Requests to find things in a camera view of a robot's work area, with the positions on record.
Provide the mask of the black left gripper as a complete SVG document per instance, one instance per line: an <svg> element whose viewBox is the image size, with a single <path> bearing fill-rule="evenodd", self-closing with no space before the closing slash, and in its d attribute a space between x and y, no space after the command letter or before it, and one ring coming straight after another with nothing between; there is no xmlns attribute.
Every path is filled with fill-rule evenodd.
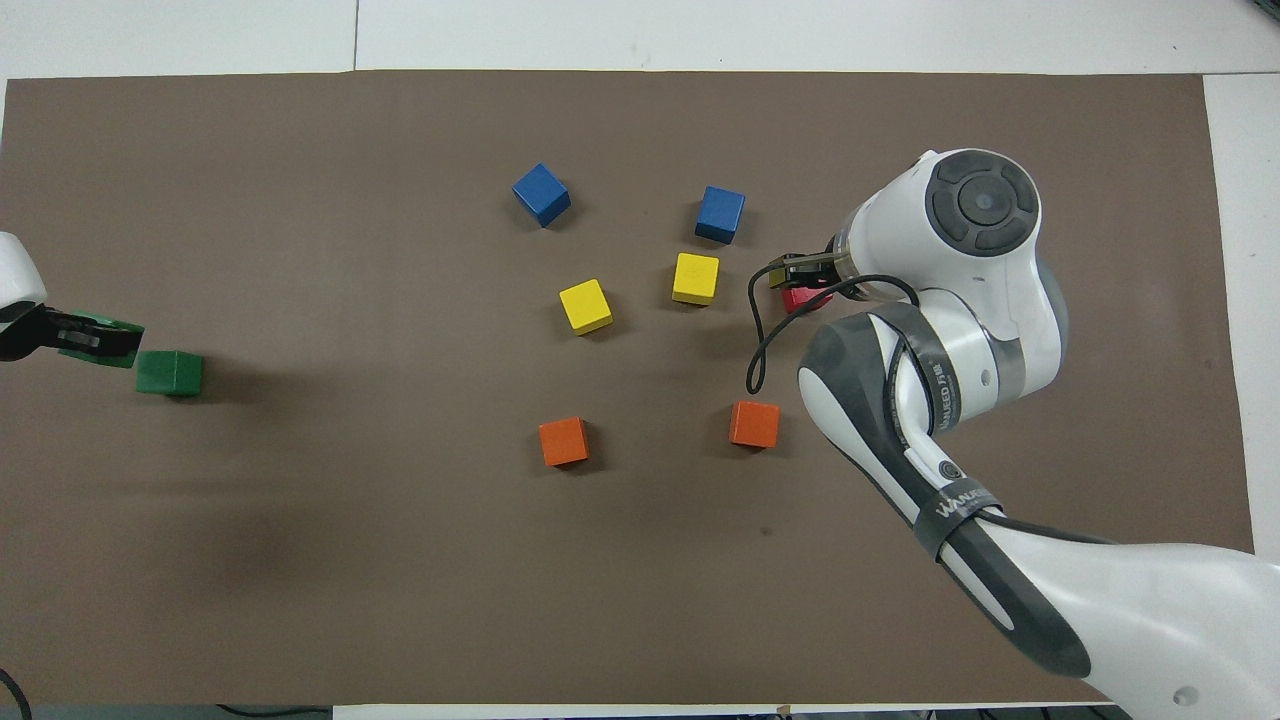
<svg viewBox="0 0 1280 720"><path fill-rule="evenodd" d="M14 363L44 347L52 327L52 347L78 359L133 359L142 325L92 313L46 313L45 305L9 305L1 310L1 361Z"/></svg>

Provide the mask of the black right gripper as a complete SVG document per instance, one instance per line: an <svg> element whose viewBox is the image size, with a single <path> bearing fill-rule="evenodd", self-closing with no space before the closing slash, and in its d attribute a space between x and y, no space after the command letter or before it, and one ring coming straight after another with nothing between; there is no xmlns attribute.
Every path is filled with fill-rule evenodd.
<svg viewBox="0 0 1280 720"><path fill-rule="evenodd" d="M781 256L768 265L771 290L826 290L851 277L847 251L824 251L801 256Z"/></svg>

